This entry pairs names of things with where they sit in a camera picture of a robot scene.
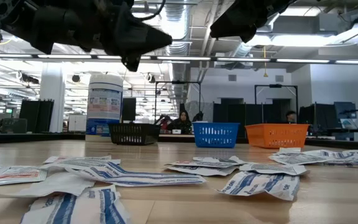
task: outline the man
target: man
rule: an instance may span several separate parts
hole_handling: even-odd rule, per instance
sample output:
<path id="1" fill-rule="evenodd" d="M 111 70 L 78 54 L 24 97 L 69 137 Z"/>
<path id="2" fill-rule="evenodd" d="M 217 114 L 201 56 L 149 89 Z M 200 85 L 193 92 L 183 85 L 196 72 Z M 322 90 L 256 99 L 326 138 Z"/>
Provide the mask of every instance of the man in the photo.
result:
<path id="1" fill-rule="evenodd" d="M 285 116 L 287 117 L 287 123 L 289 123 L 289 124 L 296 123 L 296 112 L 295 111 L 288 111 Z"/>

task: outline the computer monitor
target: computer monitor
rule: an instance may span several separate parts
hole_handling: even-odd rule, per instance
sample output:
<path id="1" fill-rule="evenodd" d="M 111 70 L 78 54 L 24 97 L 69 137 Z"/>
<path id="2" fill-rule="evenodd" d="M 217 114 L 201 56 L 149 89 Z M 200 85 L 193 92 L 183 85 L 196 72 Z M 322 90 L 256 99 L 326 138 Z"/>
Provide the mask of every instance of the computer monitor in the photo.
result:
<path id="1" fill-rule="evenodd" d="M 345 111 L 356 110 L 356 104 L 352 102 L 334 102 L 338 119 L 357 119 L 357 113 L 344 113 Z"/>
<path id="2" fill-rule="evenodd" d="M 122 120 L 135 121 L 136 120 L 136 98 L 122 99 Z"/>

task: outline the pillar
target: pillar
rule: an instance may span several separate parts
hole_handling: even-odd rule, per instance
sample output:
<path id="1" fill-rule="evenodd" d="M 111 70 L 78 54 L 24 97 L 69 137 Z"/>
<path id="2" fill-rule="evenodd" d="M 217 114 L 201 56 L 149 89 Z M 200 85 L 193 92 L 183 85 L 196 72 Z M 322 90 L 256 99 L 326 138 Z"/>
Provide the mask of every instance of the pillar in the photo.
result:
<path id="1" fill-rule="evenodd" d="M 63 115 L 65 111 L 66 75 L 61 63 L 44 63 L 41 76 L 40 100 L 53 100 L 50 132 L 63 131 Z"/>

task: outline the person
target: person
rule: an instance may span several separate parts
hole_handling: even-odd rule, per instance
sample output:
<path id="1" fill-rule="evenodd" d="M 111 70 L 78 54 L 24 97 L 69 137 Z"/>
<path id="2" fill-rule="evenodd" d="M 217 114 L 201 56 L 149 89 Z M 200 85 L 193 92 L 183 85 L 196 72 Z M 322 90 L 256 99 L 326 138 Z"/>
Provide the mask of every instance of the person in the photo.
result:
<path id="1" fill-rule="evenodd" d="M 287 117 L 287 123 L 289 123 L 289 124 L 296 123 L 296 112 L 295 111 L 288 111 L 285 116 Z"/>
<path id="2" fill-rule="evenodd" d="M 167 129 L 169 131 L 172 131 L 173 129 L 180 129 L 181 134 L 191 134 L 191 121 L 187 111 L 181 111 L 180 117 L 178 119 L 174 119 L 173 122 L 168 125 Z"/>

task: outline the table surface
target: table surface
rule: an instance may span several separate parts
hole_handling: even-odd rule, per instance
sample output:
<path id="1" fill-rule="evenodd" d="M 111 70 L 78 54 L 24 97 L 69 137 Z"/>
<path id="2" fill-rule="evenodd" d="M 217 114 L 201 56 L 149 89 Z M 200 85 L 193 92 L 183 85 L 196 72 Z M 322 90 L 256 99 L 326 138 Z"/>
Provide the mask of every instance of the table surface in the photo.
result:
<path id="1" fill-rule="evenodd" d="M 305 150 L 320 149 L 306 146 Z M 272 149 L 237 144 L 234 149 L 196 148 L 194 143 L 117 146 L 84 141 L 0 144 L 0 165 L 38 166 L 50 156 L 106 156 L 121 159 L 124 169 L 173 172 L 164 164 L 193 156 L 238 156 L 244 161 L 272 162 Z M 219 194 L 238 171 L 227 177 L 206 177 L 201 185 L 117 187 L 133 223 L 358 223 L 358 168 L 307 166 L 293 202 L 267 194 L 251 197 Z M 97 187 L 107 184 L 98 182 Z M 18 188 L 22 185 L 7 185 Z M 0 223 L 19 223 L 31 198 L 0 198 Z"/>

